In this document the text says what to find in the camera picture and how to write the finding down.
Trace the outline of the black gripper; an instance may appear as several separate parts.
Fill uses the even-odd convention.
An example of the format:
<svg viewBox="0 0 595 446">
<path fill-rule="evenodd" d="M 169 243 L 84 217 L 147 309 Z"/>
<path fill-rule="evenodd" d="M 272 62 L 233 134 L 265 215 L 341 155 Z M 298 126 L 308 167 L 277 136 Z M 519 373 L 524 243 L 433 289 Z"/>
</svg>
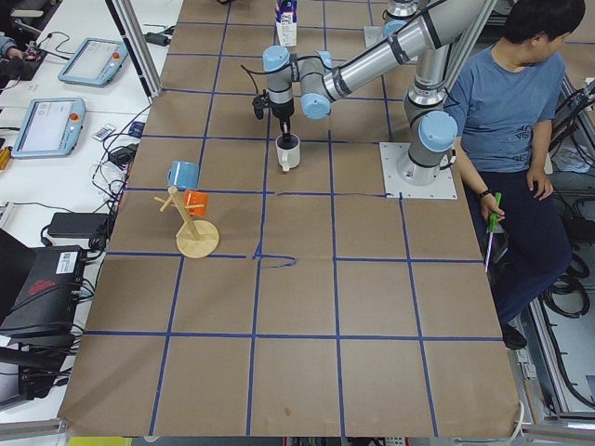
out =
<svg viewBox="0 0 595 446">
<path fill-rule="evenodd" d="M 291 133 L 290 117 L 295 112 L 292 95 L 277 94 L 264 90 L 252 100 L 254 114 L 258 120 L 264 118 L 264 111 L 270 109 L 274 117 L 279 119 L 283 145 L 297 145 L 298 137 Z"/>
</svg>

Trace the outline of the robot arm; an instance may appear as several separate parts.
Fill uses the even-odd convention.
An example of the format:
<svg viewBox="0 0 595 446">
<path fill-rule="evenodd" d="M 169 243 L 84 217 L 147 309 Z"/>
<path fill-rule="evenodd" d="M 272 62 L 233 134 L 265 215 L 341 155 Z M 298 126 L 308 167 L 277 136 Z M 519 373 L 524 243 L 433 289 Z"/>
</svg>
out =
<svg viewBox="0 0 595 446">
<path fill-rule="evenodd" d="M 382 34 L 388 37 L 399 31 L 417 13 L 418 1 L 389 0 L 383 12 Z"/>
<path fill-rule="evenodd" d="M 254 97 L 252 107 L 258 119 L 271 111 L 279 121 L 281 134 L 275 146 L 282 171 L 300 162 L 300 140 L 291 130 L 294 85 L 300 87 L 302 113 L 322 120 L 335 102 L 414 61 L 414 82 L 404 100 L 412 142 L 396 166 L 403 180 L 430 184 L 445 154 L 454 149 L 456 125 L 444 103 L 493 7 L 491 1 L 391 1 L 378 39 L 339 65 L 332 63 L 327 51 L 295 54 L 285 46 L 264 49 L 260 73 L 267 86 Z"/>
</svg>

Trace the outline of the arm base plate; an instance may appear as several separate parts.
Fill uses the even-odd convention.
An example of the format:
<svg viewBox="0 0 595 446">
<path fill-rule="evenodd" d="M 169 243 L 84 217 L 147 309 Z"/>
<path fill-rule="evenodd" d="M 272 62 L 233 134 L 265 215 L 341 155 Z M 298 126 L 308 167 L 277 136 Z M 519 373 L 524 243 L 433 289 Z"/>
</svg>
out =
<svg viewBox="0 0 595 446">
<path fill-rule="evenodd" d="M 420 167 L 409 158 L 409 146 L 409 143 L 379 143 L 385 195 L 394 199 L 456 200 L 448 155 L 436 166 Z"/>
</svg>

